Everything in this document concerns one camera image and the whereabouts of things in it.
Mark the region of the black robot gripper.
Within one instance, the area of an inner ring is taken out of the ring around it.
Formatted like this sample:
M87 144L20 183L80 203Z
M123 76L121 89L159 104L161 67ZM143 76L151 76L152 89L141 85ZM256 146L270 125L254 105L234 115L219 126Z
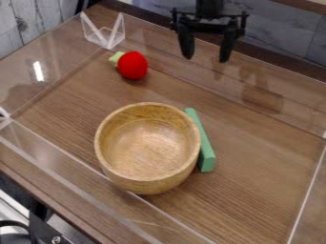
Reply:
M226 63L231 57L234 42L246 33L250 13L230 9L224 0L196 0L194 10L171 9L171 29L178 33L182 55L191 59L195 53L194 32L224 34L219 62Z

